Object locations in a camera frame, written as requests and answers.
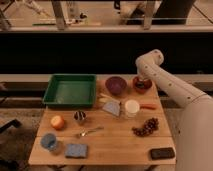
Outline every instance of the red bowl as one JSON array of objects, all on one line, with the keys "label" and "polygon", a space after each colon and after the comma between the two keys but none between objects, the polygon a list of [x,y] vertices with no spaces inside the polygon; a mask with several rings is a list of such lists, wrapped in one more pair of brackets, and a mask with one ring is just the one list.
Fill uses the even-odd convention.
[{"label": "red bowl", "polygon": [[145,93],[150,87],[152,87],[152,81],[150,79],[140,80],[138,76],[132,80],[132,86],[138,93]]}]

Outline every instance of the floor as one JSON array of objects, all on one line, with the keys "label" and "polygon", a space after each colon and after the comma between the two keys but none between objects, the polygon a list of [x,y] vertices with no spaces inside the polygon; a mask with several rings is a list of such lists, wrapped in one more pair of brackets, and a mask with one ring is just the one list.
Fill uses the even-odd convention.
[{"label": "floor", "polygon": [[[16,160],[20,171],[51,171],[47,166],[29,166],[28,158],[33,141],[42,117],[43,108],[0,108],[0,125],[12,119],[22,122],[19,129],[10,128],[0,134],[0,156],[8,160]],[[177,142],[177,123],[181,109],[165,108],[170,129],[175,143]],[[86,166],[83,171],[143,171],[147,166]],[[64,171],[76,171],[78,166],[65,167]],[[174,165],[159,166],[155,171],[174,171]]]}]

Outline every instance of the metal spoon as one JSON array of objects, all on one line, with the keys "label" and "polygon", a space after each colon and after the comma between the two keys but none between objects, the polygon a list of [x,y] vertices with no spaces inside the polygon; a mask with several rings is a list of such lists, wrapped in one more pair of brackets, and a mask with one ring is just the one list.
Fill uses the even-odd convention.
[{"label": "metal spoon", "polygon": [[104,127],[103,127],[103,126],[99,126],[99,127],[97,127],[97,128],[90,129],[90,130],[88,130],[88,131],[84,131],[84,132],[78,133],[78,134],[76,134],[75,136],[76,136],[77,138],[81,138],[81,137],[86,136],[87,134],[90,134],[90,133],[92,133],[92,132],[96,132],[96,131],[102,130],[102,129],[104,129]]}]

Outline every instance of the purple bowl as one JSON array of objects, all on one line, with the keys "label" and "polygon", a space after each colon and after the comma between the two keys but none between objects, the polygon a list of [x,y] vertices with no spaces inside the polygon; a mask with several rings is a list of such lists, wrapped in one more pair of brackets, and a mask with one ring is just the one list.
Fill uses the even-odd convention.
[{"label": "purple bowl", "polygon": [[120,95],[127,87],[126,81],[118,76],[110,77],[106,80],[105,86],[113,95]]}]

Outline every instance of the blue sponge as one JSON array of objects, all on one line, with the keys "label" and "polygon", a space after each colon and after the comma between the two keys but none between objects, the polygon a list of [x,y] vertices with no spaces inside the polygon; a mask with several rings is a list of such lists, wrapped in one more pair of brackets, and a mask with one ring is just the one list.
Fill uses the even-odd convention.
[{"label": "blue sponge", "polygon": [[67,158],[85,158],[87,156],[86,144],[68,144],[65,157]]}]

